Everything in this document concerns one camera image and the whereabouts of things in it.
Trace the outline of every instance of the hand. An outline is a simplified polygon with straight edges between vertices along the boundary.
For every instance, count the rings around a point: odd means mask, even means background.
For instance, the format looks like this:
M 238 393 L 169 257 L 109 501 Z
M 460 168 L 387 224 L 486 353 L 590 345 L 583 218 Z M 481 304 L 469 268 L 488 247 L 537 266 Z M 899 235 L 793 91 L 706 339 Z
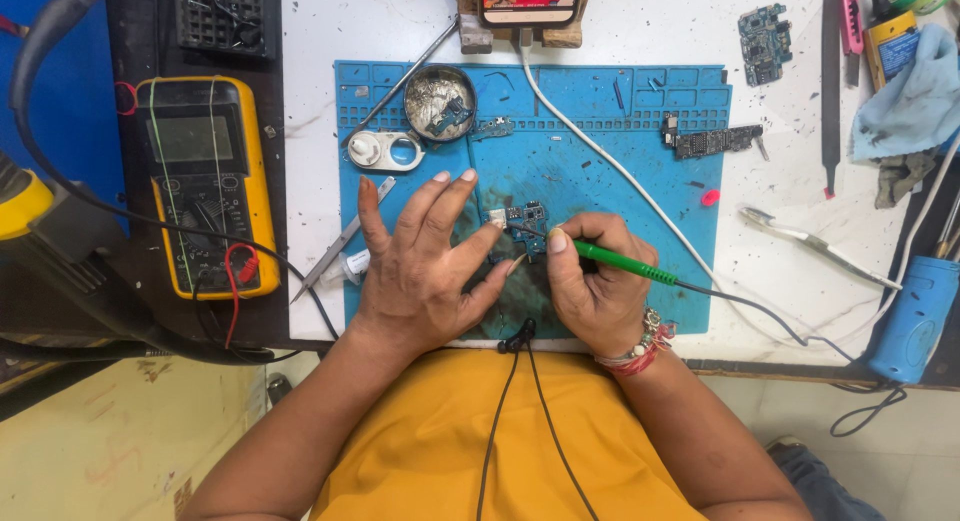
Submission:
M 618 358 L 641 341 L 650 280 L 602 262 L 597 262 L 597 273 L 585 274 L 574 238 L 595 240 L 652 267 L 659 265 L 660 256 L 613 213 L 580 213 L 547 234 L 547 273 L 557 316 L 595 355 Z
M 360 178 L 358 210 L 370 261 L 360 308 L 348 330 L 378 343 L 378 351 L 409 363 L 483 319 L 497 302 L 513 264 L 504 260 L 463 294 L 464 284 L 503 234 L 499 223 L 486 223 L 451 248 L 454 222 L 476 180 L 472 168 L 453 183 L 450 172 L 440 172 L 410 197 L 390 235 L 380 218 L 377 186 Z

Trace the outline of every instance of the green soldering iron handle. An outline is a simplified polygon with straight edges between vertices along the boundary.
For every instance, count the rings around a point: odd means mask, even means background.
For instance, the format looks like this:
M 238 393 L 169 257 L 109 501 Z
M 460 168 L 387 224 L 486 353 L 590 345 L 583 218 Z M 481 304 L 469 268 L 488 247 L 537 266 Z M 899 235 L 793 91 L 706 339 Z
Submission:
M 664 270 L 654 268 L 650 264 L 645 264 L 630 257 L 624 257 L 623 255 L 613 251 L 608 251 L 603 247 L 597 247 L 591 243 L 586 243 L 585 241 L 579 241 L 576 239 L 573 240 L 573 246 L 577 248 L 577 253 L 581 257 L 594 260 L 598 263 L 603 263 L 605 265 L 614 267 L 615 269 L 628 271 L 640 277 L 652 279 L 658 283 L 663 283 L 668 287 L 673 287 L 677 282 L 677 276 L 673 275 L 672 273 L 667 273 Z

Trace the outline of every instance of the digital multimeter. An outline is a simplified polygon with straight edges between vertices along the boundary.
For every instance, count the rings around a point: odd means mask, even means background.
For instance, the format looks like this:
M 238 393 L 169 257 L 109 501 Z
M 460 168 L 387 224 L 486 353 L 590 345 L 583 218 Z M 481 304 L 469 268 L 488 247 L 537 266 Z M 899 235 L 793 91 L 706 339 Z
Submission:
M 160 220 L 253 240 L 276 250 L 260 150 L 254 93 L 229 77 L 157 78 L 136 89 L 137 125 L 150 165 Z M 227 268 L 241 296 L 270 294 L 280 285 L 277 261 L 258 254 L 249 281 L 237 278 L 251 253 L 233 242 L 163 229 L 174 291 L 190 299 L 233 298 Z

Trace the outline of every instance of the white workbench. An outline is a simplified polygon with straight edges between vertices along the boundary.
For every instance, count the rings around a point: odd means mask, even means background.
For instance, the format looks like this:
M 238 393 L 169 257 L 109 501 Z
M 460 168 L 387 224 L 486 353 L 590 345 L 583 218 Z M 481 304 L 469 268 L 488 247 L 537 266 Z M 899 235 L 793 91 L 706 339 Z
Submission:
M 750 87 L 743 74 L 737 21 L 744 13 L 774 3 L 787 7 L 781 16 L 793 24 L 794 60 L 784 67 L 781 80 Z M 868 268 L 886 272 L 891 266 L 907 200 L 896 208 L 875 209 L 878 172 L 852 163 L 849 149 L 837 169 L 836 198 L 828 201 L 824 196 L 821 99 L 811 99 L 820 92 L 821 8 L 822 0 L 590 0 L 582 24 L 583 47 L 544 49 L 537 44 L 531 60 L 564 65 L 726 65 L 727 82 L 733 85 L 730 125 L 764 123 L 771 160 L 762 159 L 757 148 L 726 154 L 714 270 L 733 292 L 775 310 L 801 335 L 816 332 L 835 339 L 870 319 L 880 305 L 881 288 L 842 271 L 793 240 L 758 230 L 738 214 L 740 205 L 750 204 L 782 223 L 817 234 Z M 282 161 L 287 174 L 289 256 L 306 274 L 341 229 L 333 61 L 415 60 L 450 24 L 456 4 L 454 0 L 282 0 L 282 11 L 287 115 L 286 159 Z M 945 12 L 938 11 L 932 20 L 946 22 Z M 496 41 L 493 54 L 463 56 L 459 37 L 454 35 L 431 61 L 517 64 L 519 55 L 510 43 Z M 864 60 L 861 87 L 845 86 L 842 91 L 845 148 L 856 110 L 873 92 L 866 67 Z M 299 286 L 290 275 L 291 295 Z M 342 331 L 342 289 L 319 294 Z M 764 315 L 745 313 L 786 337 Z M 290 307 L 290 336 L 331 339 L 308 297 Z M 857 356 L 869 338 L 868 330 L 843 346 Z M 534 346 L 570 350 L 578 343 L 545 341 Z M 496 342 L 480 344 L 495 346 Z M 846 364 L 823 345 L 803 348 L 770 339 L 719 299 L 711 304 L 709 332 L 678 336 L 674 346 L 685 358 Z

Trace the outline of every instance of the blue silicone repair mat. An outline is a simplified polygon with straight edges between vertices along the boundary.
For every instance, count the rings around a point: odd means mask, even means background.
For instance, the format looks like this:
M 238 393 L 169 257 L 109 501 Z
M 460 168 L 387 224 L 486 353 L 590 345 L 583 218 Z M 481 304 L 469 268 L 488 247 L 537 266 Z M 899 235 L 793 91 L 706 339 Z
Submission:
M 409 66 L 390 61 L 337 61 L 338 135 L 349 133 Z M 477 124 L 495 117 L 510 117 L 516 124 L 509 136 L 473 143 L 483 210 L 522 206 L 536 200 L 549 213 L 548 226 L 582 212 L 617 213 L 627 221 L 630 231 L 656 247 L 662 269 L 688 283 L 711 285 L 707 274 L 637 190 L 535 98 L 522 66 L 459 67 L 476 88 Z M 675 160 L 673 150 L 663 144 L 660 128 L 664 111 L 679 112 L 680 133 L 726 128 L 733 88 L 724 84 L 723 66 L 542 65 L 534 67 L 533 73 L 546 97 L 632 173 L 706 263 L 713 266 L 717 208 L 703 206 L 700 199 L 705 192 L 720 188 L 723 154 Z M 657 86 L 654 80 L 663 86 Z M 624 109 L 618 103 L 615 82 Z M 367 128 L 408 130 L 402 99 L 402 94 L 393 98 Z M 380 207 L 384 223 L 393 229 L 407 199 L 422 183 L 437 172 L 450 171 L 455 178 L 470 167 L 465 138 L 448 144 L 426 143 L 424 148 L 426 157 L 417 168 L 391 174 L 361 171 L 346 150 L 341 150 L 343 225 L 356 215 L 361 173 L 377 184 L 388 175 L 396 178 L 396 186 Z M 477 204 L 471 197 L 457 222 L 454 243 L 479 225 Z M 353 254 L 363 248 L 363 238 L 356 236 L 345 251 Z M 518 257 L 523 251 L 523 244 L 512 243 L 507 235 L 500 238 L 494 250 L 499 256 L 510 257 Z M 484 264 L 468 288 L 489 269 L 490 265 Z M 350 320 L 360 302 L 360 286 L 347 282 L 344 300 L 346 319 Z M 649 303 L 665 319 L 677 321 L 678 333 L 704 333 L 708 329 L 707 296 L 655 283 Z M 463 337 L 501 340 L 518 331 L 528 317 L 538 323 L 538 338 L 574 337 L 550 303 L 543 256 L 537 263 L 523 264 L 510 276 L 497 305 Z

